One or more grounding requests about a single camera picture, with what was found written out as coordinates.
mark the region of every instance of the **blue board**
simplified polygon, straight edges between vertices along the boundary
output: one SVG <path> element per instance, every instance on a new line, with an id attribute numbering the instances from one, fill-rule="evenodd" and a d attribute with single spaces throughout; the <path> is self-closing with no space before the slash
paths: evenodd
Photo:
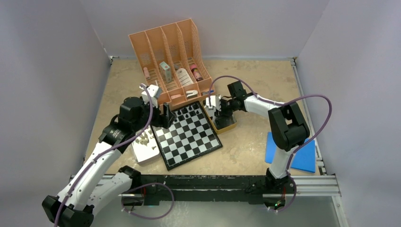
<path id="1" fill-rule="evenodd" d="M 266 143 L 266 158 L 265 162 L 272 163 L 274 154 L 276 153 L 276 144 L 274 143 L 271 132 L 267 133 Z M 316 158 L 315 158 L 315 141 L 311 141 L 306 146 L 301 148 L 295 155 L 291 168 L 314 173 L 316 171 Z"/>

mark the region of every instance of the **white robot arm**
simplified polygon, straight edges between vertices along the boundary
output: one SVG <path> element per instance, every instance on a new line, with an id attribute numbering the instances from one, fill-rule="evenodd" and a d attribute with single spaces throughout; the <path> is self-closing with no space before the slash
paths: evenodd
<path id="1" fill-rule="evenodd" d="M 294 102 L 285 105 L 262 98 L 260 95 L 246 93 L 241 82 L 228 85 L 231 99 L 222 96 L 206 98 L 205 109 L 218 129 L 225 128 L 235 121 L 233 111 L 242 110 L 268 118 L 270 120 L 273 139 L 277 145 L 273 162 L 269 168 L 272 179 L 282 179 L 288 175 L 293 151 L 309 137 L 309 128 L 302 116 L 299 106 Z"/>
<path id="2" fill-rule="evenodd" d="M 124 166 L 108 183 L 94 190 L 108 168 L 129 146 L 128 140 L 147 125 L 149 118 L 150 125 L 156 127 L 169 128 L 173 123 L 175 116 L 170 112 L 169 106 L 164 104 L 163 114 L 158 108 L 157 99 L 160 93 L 159 87 L 150 85 L 147 92 L 142 92 L 141 98 L 129 97 L 124 100 L 120 113 L 103 129 L 95 149 L 75 177 L 57 196 L 47 196 L 44 199 L 42 206 L 51 222 L 57 221 L 61 227 L 89 226 L 94 216 L 106 204 L 136 183 L 140 173 Z"/>

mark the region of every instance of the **chessboard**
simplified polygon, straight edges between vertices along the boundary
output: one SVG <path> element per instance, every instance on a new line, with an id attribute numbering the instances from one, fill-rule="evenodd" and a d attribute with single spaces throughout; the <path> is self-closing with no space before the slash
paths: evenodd
<path id="1" fill-rule="evenodd" d="M 167 170 L 223 147 L 200 102 L 173 113 L 177 118 L 170 128 L 153 127 Z"/>

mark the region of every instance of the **beige table surface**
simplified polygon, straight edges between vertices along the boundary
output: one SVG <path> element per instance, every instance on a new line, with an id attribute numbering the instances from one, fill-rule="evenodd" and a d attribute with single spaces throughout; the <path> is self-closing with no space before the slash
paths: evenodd
<path id="1" fill-rule="evenodd" d="M 232 75 L 243 79 L 262 97 L 289 101 L 299 96 L 298 86 L 289 61 L 227 61 L 204 60 L 206 69 L 212 78 Z M 227 84 L 233 79 L 220 79 L 215 83 L 217 94 L 229 95 Z M 137 60 L 115 59 L 111 66 L 109 79 L 100 103 L 99 111 L 89 141 L 87 157 L 97 143 L 97 138 L 118 113 L 119 106 L 130 96 L 140 96 L 139 84 L 145 83 L 142 70 Z M 254 113 L 237 111 L 236 128 L 220 134 L 223 148 L 186 164 L 167 171 L 163 158 L 140 166 L 135 162 L 131 146 L 108 169 L 108 174 L 117 173 L 122 166 L 131 166 L 143 174 L 176 175 L 264 175 L 269 164 L 265 163 L 267 132 L 269 121 Z M 319 175 L 316 173 L 291 170 L 293 175 Z"/>

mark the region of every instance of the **white backdrop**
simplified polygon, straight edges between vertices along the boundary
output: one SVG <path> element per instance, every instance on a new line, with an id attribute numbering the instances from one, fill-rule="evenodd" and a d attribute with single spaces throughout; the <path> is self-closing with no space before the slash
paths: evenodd
<path id="1" fill-rule="evenodd" d="M 82 165 L 110 62 L 79 0 L 0 1 L 0 220 L 50 226 L 41 203 Z"/>
<path id="2" fill-rule="evenodd" d="M 133 57 L 128 35 L 192 18 L 204 57 L 298 56 L 329 0 L 81 0 L 109 55 Z"/>
<path id="3" fill-rule="evenodd" d="M 401 223 L 401 2 L 330 0 L 297 60 L 306 93 L 333 102 L 318 137 L 351 227 Z M 307 101 L 315 127 L 324 101 Z"/>

